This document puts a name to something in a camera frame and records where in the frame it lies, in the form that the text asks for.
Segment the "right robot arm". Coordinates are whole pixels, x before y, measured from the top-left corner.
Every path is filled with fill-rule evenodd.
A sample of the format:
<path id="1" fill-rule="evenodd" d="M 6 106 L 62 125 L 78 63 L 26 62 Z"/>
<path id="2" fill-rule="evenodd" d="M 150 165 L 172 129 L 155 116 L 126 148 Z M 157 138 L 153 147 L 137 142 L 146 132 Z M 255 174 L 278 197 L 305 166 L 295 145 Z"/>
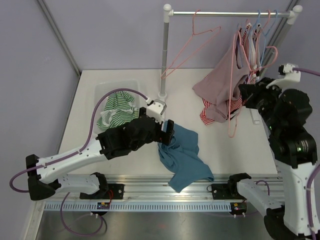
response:
<path id="1" fill-rule="evenodd" d="M 239 86 L 242 103 L 260 114 L 269 129 L 268 142 L 280 170 L 284 203 L 263 192 L 247 173 L 231 175 L 208 191 L 214 200 L 250 202 L 262 215 L 274 240 L 317 240 L 320 221 L 313 191 L 320 171 L 317 144 L 304 125 L 313 109 L 306 93 L 284 89 L 272 78 Z"/>

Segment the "green striped tank top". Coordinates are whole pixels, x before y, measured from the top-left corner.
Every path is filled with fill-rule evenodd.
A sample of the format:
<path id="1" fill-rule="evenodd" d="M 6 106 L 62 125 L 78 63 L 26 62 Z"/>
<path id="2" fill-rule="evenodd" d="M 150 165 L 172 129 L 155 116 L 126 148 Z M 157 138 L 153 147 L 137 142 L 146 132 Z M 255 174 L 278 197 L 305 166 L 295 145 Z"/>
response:
<path id="1" fill-rule="evenodd" d="M 135 97 L 127 91 L 118 91 L 107 97 L 106 103 L 96 121 L 101 131 L 119 127 L 139 117 Z"/>

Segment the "teal tank top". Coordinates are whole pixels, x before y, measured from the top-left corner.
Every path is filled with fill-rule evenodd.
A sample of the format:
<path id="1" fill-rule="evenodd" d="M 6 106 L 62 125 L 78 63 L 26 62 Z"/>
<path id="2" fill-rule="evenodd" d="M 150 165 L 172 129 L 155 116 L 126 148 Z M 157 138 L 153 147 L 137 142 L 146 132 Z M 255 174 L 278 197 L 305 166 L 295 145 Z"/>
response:
<path id="1" fill-rule="evenodd" d="M 213 182 L 215 179 L 210 167 L 198 157 L 198 134 L 178 124 L 173 129 L 170 144 L 158 144 L 159 160 L 173 173 L 168 185 L 180 193 L 196 181 Z"/>

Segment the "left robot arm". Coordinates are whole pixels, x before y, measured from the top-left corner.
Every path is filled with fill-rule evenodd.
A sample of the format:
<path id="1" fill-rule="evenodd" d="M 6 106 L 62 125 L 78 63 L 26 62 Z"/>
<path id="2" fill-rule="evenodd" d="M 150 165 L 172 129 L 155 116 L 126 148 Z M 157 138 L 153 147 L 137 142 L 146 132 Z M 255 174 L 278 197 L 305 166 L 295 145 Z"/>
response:
<path id="1" fill-rule="evenodd" d="M 70 152 L 26 157 L 28 193 L 33 201 L 48 199 L 58 193 L 78 193 L 81 199 L 102 200 L 110 195 L 104 174 L 76 175 L 72 171 L 93 163 L 127 156 L 145 144 L 157 142 L 168 146 L 174 135 L 174 121 L 159 123 L 140 108 L 139 117 L 92 138 L 82 148 Z"/>

